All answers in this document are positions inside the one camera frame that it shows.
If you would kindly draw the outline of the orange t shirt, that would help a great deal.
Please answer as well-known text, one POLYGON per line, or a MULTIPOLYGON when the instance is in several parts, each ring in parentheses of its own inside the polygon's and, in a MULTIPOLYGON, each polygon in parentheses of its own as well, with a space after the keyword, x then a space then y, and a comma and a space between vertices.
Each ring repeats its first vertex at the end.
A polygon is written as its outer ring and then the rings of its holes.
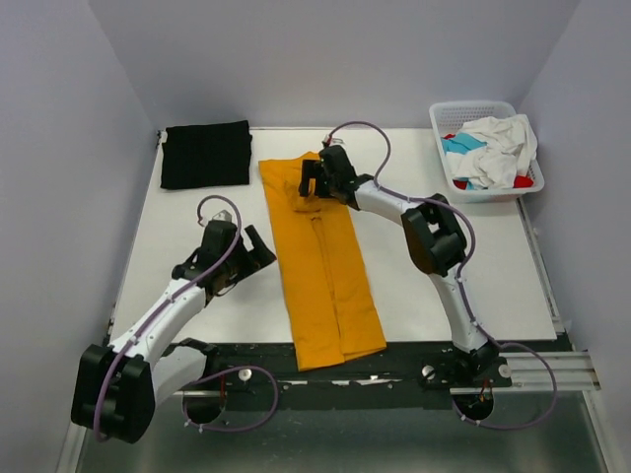
POLYGON ((302 372, 386 347, 348 208, 334 199, 299 194, 302 165, 315 158, 306 153, 258 165, 302 372))

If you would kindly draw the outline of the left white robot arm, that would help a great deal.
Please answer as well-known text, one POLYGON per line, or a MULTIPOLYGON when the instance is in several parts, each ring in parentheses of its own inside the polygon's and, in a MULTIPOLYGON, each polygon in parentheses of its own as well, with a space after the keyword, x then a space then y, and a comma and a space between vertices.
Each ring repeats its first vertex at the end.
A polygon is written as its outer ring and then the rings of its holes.
POLYGON ((276 260, 253 225, 212 220, 200 245, 176 265, 152 307, 105 346, 82 354, 70 418, 99 439, 135 443, 156 409, 183 387, 211 387, 223 376, 217 349, 181 329, 210 302, 276 260))

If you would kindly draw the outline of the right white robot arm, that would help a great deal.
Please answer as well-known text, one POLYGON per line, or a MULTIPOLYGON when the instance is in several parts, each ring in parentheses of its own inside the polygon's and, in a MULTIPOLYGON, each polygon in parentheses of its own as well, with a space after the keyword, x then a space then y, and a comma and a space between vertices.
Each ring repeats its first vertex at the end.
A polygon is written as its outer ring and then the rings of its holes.
POLYGON ((302 197, 332 198, 400 225, 413 265, 430 278, 448 319, 454 346, 442 363, 448 381, 473 386, 487 377, 499 349, 466 296, 462 270, 473 242, 459 225, 464 215, 445 196, 412 198, 387 190, 373 176, 355 172, 340 145, 303 161, 298 191, 302 197))

